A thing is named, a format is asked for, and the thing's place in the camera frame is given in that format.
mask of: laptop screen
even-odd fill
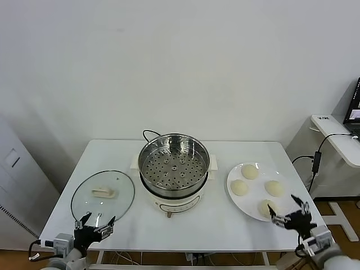
[[[360,78],[358,79],[344,123],[360,123]]]

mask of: white plate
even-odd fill
[[[254,180],[246,179],[241,174],[242,166],[248,164],[251,164],[259,169],[259,176]],[[248,193],[244,196],[237,196],[231,190],[231,182],[237,179],[244,180],[249,187]],[[279,181],[283,185],[285,190],[284,195],[281,197],[273,197],[265,190],[264,184],[270,180]],[[272,200],[278,207],[277,214],[279,215],[289,214],[295,206],[295,202],[290,196],[291,187],[288,185],[286,178],[275,169],[261,163],[241,163],[235,166],[229,172],[227,177],[227,190],[230,198],[239,209],[241,209],[245,214],[260,221],[271,221],[259,213],[258,205],[262,200]]]

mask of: stainless steel steamer basket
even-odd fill
[[[138,164],[142,183],[151,193],[164,199],[183,199],[205,184],[210,156],[197,139],[172,133],[148,142]]]

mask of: steamed bun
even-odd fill
[[[235,180],[231,182],[231,190],[237,196],[244,196],[247,194],[249,187],[243,180]]]
[[[275,213],[277,213],[278,209],[276,204],[272,201],[272,200],[263,200],[260,202],[258,209],[259,212],[262,216],[266,217],[266,218],[271,218],[270,215],[270,210],[268,205],[275,211]]]
[[[246,179],[254,180],[254,179],[256,179],[256,177],[258,177],[259,170],[255,166],[248,164],[248,165],[242,166],[241,174]]]
[[[279,181],[268,181],[265,183],[266,191],[274,197],[281,197],[284,194],[284,187]]]

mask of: white table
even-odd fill
[[[134,155],[145,141],[93,140],[60,196],[42,234],[42,240],[53,240],[62,232],[72,234],[74,218],[71,197],[88,177],[102,170],[119,170],[131,176],[135,185],[134,202],[128,212],[115,222],[114,233],[93,250],[247,252],[292,251],[298,235],[270,222],[248,217],[228,197],[225,181],[237,164],[257,161],[273,166],[291,183],[295,195],[308,201],[313,220],[324,224],[283,147],[277,142],[203,142],[216,155],[218,171],[215,180],[205,185],[204,197],[193,209],[166,218],[149,203],[147,191],[138,175],[131,173]]]
[[[344,127],[342,124],[345,116],[342,115],[312,115],[311,121],[319,129],[319,131],[326,137],[334,133],[343,133],[348,134],[350,131]],[[354,168],[360,168],[360,141],[357,139],[352,139],[351,136],[330,136],[328,139],[329,143],[334,147],[334,149],[339,153],[343,160]],[[335,169],[329,169],[327,175],[341,175],[344,176],[344,171],[340,168],[344,164],[338,164]],[[344,215],[340,206],[336,202],[329,203],[332,211],[335,215],[326,215],[323,216],[324,221],[327,225],[341,225],[345,231],[347,237],[351,242],[358,242],[359,237],[357,236],[355,230],[351,226],[350,222]]]
[[[333,133],[348,134],[350,131],[342,124],[342,115],[317,114],[311,116],[311,121],[319,131],[328,136]],[[354,168],[360,168],[360,141],[351,136],[331,136],[327,139],[346,163]]]

